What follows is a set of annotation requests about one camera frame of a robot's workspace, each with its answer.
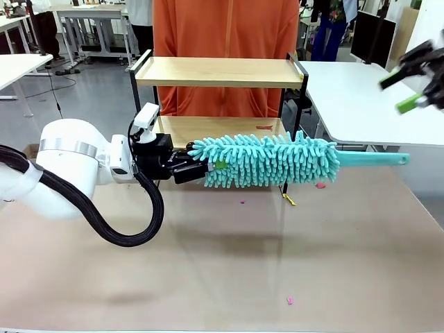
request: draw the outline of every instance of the computer screen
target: computer screen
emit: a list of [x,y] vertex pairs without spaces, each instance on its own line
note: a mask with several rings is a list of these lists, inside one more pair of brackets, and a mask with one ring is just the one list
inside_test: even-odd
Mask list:
[[[367,12],[358,12],[355,24],[355,35],[353,37],[351,54],[362,60],[367,60],[370,48],[375,38],[379,17],[368,14]],[[377,37],[375,50],[371,62],[386,66],[389,58],[391,43],[395,34],[396,23],[387,19],[382,23],[381,30]]]

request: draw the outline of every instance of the orange shirt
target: orange shirt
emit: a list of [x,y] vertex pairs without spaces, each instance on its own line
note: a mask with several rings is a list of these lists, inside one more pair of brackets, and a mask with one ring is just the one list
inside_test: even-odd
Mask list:
[[[299,0],[154,0],[156,56],[285,59]],[[280,89],[159,87],[163,115],[277,117]]]

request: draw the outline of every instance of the person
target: person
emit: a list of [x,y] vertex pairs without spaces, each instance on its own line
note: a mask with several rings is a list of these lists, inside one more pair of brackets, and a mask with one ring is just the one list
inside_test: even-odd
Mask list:
[[126,7],[142,55],[153,49],[153,0],[127,0]]
[[314,39],[311,61],[336,61],[347,24],[357,16],[357,9],[357,0],[315,0],[311,21],[316,22],[321,12],[321,24]]
[[[285,59],[296,50],[298,0],[154,0],[156,56]],[[161,114],[277,117],[280,89],[158,87]]]
[[32,0],[35,21],[40,31],[40,47],[53,56],[53,61],[64,60],[60,56],[60,46],[57,40],[57,25],[54,14],[49,10],[49,0]]

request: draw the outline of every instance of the microfiber duster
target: microfiber duster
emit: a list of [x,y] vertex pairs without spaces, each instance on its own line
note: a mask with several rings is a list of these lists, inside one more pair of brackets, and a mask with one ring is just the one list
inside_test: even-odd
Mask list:
[[336,150],[336,142],[282,135],[260,140],[251,135],[226,135],[219,139],[196,140],[188,152],[194,160],[209,164],[205,186],[236,187],[316,183],[334,181],[339,167],[402,165],[409,154],[363,153]]

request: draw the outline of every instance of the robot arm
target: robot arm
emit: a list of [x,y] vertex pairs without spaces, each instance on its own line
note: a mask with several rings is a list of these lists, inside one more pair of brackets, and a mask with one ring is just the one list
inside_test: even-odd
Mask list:
[[[49,123],[42,131],[36,165],[22,153],[0,146],[0,198],[20,200],[50,219],[83,215],[97,233],[119,246],[147,242],[160,229],[164,214],[153,180],[173,176],[181,183],[202,178],[208,170],[206,163],[193,161],[187,151],[174,150],[170,135],[151,132],[157,111],[157,105],[147,104],[133,121],[139,130],[130,138],[113,135],[111,142],[86,121]],[[133,178],[151,197],[153,217],[145,231],[128,236],[105,222],[91,198],[96,185]]]
[[436,49],[431,40],[418,45],[400,58],[398,70],[381,80],[379,86],[386,89],[409,76],[429,76],[431,80],[422,93],[396,105],[400,113],[428,105],[444,109],[444,48]]

